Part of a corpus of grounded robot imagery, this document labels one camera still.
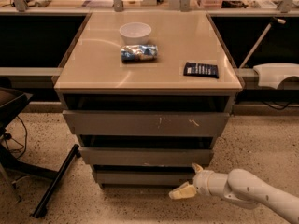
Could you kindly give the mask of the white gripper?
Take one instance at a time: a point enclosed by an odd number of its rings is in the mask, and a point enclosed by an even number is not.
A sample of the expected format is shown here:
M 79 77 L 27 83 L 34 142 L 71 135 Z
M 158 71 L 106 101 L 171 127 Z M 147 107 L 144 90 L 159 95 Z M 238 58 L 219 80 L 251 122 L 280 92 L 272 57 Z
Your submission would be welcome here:
M 185 182 L 178 188 L 169 192 L 169 197 L 173 200 L 192 198 L 196 195 L 196 191 L 204 196 L 225 197 L 231 192 L 228 185 L 228 175 L 215 173 L 210 170 L 203 170 L 203 167 L 197 163 L 192 164 L 193 170 L 196 172 L 193 178 L 193 185 Z

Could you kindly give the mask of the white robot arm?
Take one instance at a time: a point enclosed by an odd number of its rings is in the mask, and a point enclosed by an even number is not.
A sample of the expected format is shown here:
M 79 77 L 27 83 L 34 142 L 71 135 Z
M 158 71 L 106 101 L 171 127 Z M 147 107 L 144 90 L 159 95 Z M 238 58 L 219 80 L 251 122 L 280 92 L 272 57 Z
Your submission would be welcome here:
M 187 199 L 196 194 L 217 196 L 246 209 L 254 209 L 260 203 L 291 224 L 299 224 L 299 198 L 268 185 L 256 175 L 244 169 L 234 169 L 228 174 L 215 173 L 204 170 L 197 163 L 192 168 L 195 171 L 192 183 L 185 182 L 171 190 L 171 199 Z

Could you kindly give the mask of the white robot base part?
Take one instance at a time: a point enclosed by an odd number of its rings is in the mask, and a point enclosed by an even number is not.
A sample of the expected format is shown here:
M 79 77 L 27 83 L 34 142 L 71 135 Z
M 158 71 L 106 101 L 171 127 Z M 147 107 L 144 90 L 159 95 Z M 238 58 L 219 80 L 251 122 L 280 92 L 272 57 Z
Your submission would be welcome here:
M 277 89 L 281 82 L 290 77 L 299 77 L 299 64 L 264 63 L 255 65 L 253 70 L 258 74 L 258 85 Z

